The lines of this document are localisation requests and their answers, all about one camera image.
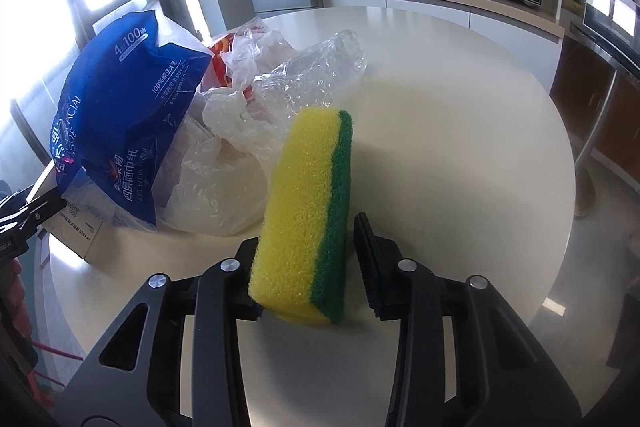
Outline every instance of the tiled floor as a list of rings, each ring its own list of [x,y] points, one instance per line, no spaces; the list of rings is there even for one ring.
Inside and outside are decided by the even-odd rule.
[[[566,308],[564,315],[543,307],[530,325],[574,390],[583,413],[599,400],[618,373],[607,367],[606,360],[623,296],[640,277],[640,260],[628,249],[630,237],[640,227],[640,195],[594,160],[588,162],[588,169],[598,203],[589,217],[574,222],[562,267],[549,294]],[[46,259],[46,243],[42,259]],[[38,316],[38,329],[45,330],[41,338],[82,355],[55,298],[48,264],[41,264],[38,267],[36,263],[36,281],[40,277],[44,291],[42,316]],[[65,383],[78,367],[77,362],[60,357],[47,357],[47,361],[50,375]]]

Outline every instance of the metal screw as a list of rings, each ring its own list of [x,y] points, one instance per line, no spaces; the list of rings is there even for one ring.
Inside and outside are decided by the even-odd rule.
[[[156,273],[155,275],[152,275],[151,277],[149,277],[148,285],[151,286],[151,288],[160,288],[165,284],[166,284],[166,275],[163,275],[161,273]]]
[[[471,277],[471,279],[469,279],[469,284],[476,290],[484,290],[487,286],[489,286],[489,281],[481,275],[474,275],[473,277]]]
[[[400,261],[398,261],[398,267],[403,272],[412,272],[415,271],[418,265],[415,264],[415,261],[413,259],[401,259]]]
[[[240,267],[238,259],[225,259],[220,263],[220,268],[225,272],[235,272]]]

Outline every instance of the yellow and green sponge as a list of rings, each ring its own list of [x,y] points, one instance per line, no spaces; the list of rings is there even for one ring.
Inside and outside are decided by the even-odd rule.
[[[349,113],[304,108],[271,176],[249,295],[285,320],[342,319],[351,134]]]

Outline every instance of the round white table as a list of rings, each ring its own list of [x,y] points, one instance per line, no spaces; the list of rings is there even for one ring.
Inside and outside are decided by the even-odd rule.
[[[558,273],[575,197],[564,125],[533,74],[487,38],[414,12],[331,8],[267,24],[296,49],[342,29],[358,33],[369,66],[340,103],[353,116],[351,215],[366,212],[377,235],[437,275],[484,274],[528,323]],[[89,352],[149,275],[199,275],[259,230],[258,223],[221,238],[103,225],[86,263],[70,263],[66,247],[52,241],[66,320]],[[254,427],[384,425],[398,324],[374,317],[352,253],[347,277],[346,320],[337,327],[293,325],[268,313],[239,321]],[[186,414],[190,335],[187,327]]]

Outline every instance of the blue plastic packaging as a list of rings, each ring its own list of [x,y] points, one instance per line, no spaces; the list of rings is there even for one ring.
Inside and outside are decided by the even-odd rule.
[[[62,194],[82,168],[153,227],[151,187],[211,64],[204,52],[157,42],[153,11],[129,13],[92,39],[66,78],[49,141]]]

